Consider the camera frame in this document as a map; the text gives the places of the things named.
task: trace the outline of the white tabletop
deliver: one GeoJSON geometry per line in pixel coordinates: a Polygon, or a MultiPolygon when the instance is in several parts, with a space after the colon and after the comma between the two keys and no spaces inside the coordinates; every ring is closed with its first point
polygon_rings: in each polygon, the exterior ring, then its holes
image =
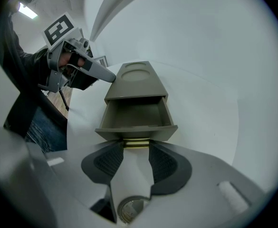
{"type": "MultiPolygon", "coordinates": [[[[237,99],[189,72],[150,61],[166,91],[167,105],[178,130],[167,141],[217,156],[232,164],[238,138],[237,99]]],[[[115,74],[121,64],[108,69],[115,74]]],[[[69,150],[104,142],[95,133],[105,111],[110,83],[97,81],[82,91],[73,89],[68,113],[69,150]]]]}

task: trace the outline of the white backdrop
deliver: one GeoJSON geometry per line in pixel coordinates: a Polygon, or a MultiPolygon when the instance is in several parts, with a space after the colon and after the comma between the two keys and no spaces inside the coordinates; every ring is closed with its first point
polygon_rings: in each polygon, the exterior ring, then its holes
{"type": "MultiPolygon", "coordinates": [[[[84,16],[79,11],[69,13],[76,25],[83,30],[85,38],[89,38],[84,16]]],[[[27,53],[35,53],[46,45],[42,37],[42,30],[48,27],[52,20],[41,18],[40,16],[30,19],[26,15],[18,12],[12,15],[13,29],[19,37],[19,44],[27,53]]]]}
{"type": "MultiPolygon", "coordinates": [[[[102,1],[85,0],[89,33],[102,1]]],[[[237,98],[233,166],[264,190],[277,185],[278,22],[261,0],[134,0],[95,47],[110,65],[146,58],[189,71],[237,98]]]]}

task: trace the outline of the white curved surface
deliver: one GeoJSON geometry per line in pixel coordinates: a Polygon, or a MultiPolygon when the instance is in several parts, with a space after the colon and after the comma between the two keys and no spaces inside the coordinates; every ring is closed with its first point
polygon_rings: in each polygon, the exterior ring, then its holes
{"type": "MultiPolygon", "coordinates": [[[[149,162],[149,149],[124,149],[124,159],[110,181],[115,211],[118,211],[119,204],[128,197],[149,198],[152,185],[153,170],[149,162]]],[[[125,226],[119,216],[117,224],[125,226]]]]}
{"type": "MultiPolygon", "coordinates": [[[[101,1],[85,1],[88,29],[101,1]]],[[[234,95],[239,137],[233,166],[265,191],[277,187],[278,21],[263,0],[134,0],[94,47],[109,65],[145,58],[234,95]]]]}
{"type": "Polygon", "coordinates": [[[103,0],[94,21],[90,40],[95,41],[106,25],[133,0],[103,0]]]}
{"type": "MultiPolygon", "coordinates": [[[[208,153],[232,164],[238,137],[237,99],[189,72],[150,63],[168,92],[167,105],[179,126],[168,143],[208,153]]],[[[117,73],[121,65],[108,69],[117,73]]],[[[109,87],[109,83],[97,81],[85,91],[73,90],[67,126],[69,150],[105,141],[95,133],[95,128],[101,123],[109,87]]]]}

